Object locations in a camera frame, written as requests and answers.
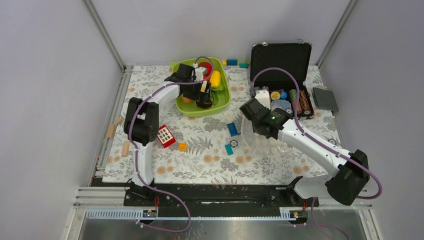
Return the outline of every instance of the wooden block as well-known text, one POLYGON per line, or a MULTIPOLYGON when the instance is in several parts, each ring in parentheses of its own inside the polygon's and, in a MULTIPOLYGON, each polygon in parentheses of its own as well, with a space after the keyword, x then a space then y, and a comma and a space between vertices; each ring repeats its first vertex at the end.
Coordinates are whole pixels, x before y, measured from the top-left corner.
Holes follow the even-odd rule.
POLYGON ((122 147, 122 157, 127 157, 130 153, 130 140, 126 140, 122 147))
POLYGON ((117 129, 117 125, 115 123, 111 123, 109 125, 109 129, 107 129, 107 138, 111 139, 115 136, 115 130, 117 129))
POLYGON ((118 125, 120 125, 121 123, 123 123, 124 122, 124 120, 119 116, 119 117, 117 117, 116 119, 115 119, 115 122, 118 124, 118 125))

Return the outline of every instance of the table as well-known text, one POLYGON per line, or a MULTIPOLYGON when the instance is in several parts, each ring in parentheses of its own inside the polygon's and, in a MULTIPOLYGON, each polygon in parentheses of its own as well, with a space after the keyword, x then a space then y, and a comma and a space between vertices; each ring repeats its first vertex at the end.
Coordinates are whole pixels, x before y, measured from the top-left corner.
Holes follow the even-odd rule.
MULTIPOLYGON (((160 106, 159 126, 166 125, 176 143, 163 148, 158 139, 153 142, 155 183, 285 185, 297 176, 327 174, 319 164, 292 146, 288 146, 283 154, 259 156, 248 149, 240 135, 230 137, 227 124, 241 121, 239 107, 250 98, 250 71, 238 66, 225 66, 224 70, 231 91, 231 102, 224 111, 204 117, 186 117, 178 111, 174 101, 160 106), (224 146, 233 139, 238 141, 238 146, 233 148, 234 154, 228 156, 224 146), (187 152, 178 150, 179 143, 187 144, 187 152)), ((121 118, 125 118, 130 98, 142 98, 152 93, 170 74, 169 66, 134 66, 121 118)), ((309 66, 305 85, 309 93, 312 93, 313 87, 323 88, 317 66, 309 66)), ((315 109, 312 97, 311 101, 315 116, 301 123, 317 135, 341 145, 332 112, 315 109)), ((123 124, 118 125, 103 182, 125 183, 133 176, 132 146, 128 156, 121 156, 127 139, 123 124)))

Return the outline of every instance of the metal beam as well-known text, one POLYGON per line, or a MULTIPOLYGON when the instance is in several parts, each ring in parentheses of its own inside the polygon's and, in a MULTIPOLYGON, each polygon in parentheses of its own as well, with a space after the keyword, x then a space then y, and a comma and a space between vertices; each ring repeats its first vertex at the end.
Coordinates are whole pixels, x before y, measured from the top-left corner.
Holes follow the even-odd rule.
POLYGON ((100 33, 101 37, 104 40, 104 43, 106 44, 107 48, 110 51, 110 54, 112 54, 113 59, 115 60, 116 64, 119 66, 121 71, 125 69, 125 63, 122 60, 121 56, 119 55, 119 52, 117 48, 114 45, 114 42, 111 39, 111 36, 109 35, 108 31, 106 31, 105 25, 103 24, 102 20, 100 19, 99 14, 96 11, 96 8, 94 7, 91 0, 82 0, 85 7, 87 8, 88 13, 90 14, 95 26, 98 29, 98 32, 100 33))
POLYGON ((321 68, 323 65, 324 60, 326 59, 329 51, 333 47, 334 43, 336 42, 337 38, 340 35, 340 32, 343 30, 343 27, 346 24, 346 21, 348 20, 349 16, 351 15, 353 9, 355 8, 356 4, 359 0, 350 0, 349 4, 347 5, 346 9, 343 12, 343 15, 341 16, 340 20, 337 23, 337 26, 335 27, 327 45, 324 48, 324 51, 322 51, 321 56, 319 56, 318 61, 316 62, 316 65, 318 68, 321 68))

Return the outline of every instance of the gray floor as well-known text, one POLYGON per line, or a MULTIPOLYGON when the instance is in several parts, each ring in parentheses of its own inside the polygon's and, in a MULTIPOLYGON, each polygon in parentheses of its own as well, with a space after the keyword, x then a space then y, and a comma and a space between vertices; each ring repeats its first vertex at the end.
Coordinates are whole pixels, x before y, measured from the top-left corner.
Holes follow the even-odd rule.
MULTIPOLYGON (((359 215, 354 210, 315 210, 320 223, 333 224, 346 231, 353 240, 366 239, 359 215)), ((155 226, 184 228, 185 221, 155 221, 155 226)), ((316 226, 289 227, 281 221, 203 220, 192 221, 183 233, 168 233, 140 228, 134 220, 86 219, 80 240, 327 240, 316 226)), ((334 239, 346 237, 337 230, 324 227, 334 239)))

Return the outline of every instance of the yellow toy vegetable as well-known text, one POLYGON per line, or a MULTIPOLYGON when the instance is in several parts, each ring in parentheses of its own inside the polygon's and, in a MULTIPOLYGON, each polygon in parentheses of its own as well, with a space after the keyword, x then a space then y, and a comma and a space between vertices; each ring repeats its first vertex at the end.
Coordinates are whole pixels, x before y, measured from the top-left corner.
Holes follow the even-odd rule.
POLYGON ((213 71, 209 82, 213 89, 218 88, 221 84, 221 73, 217 70, 213 71))

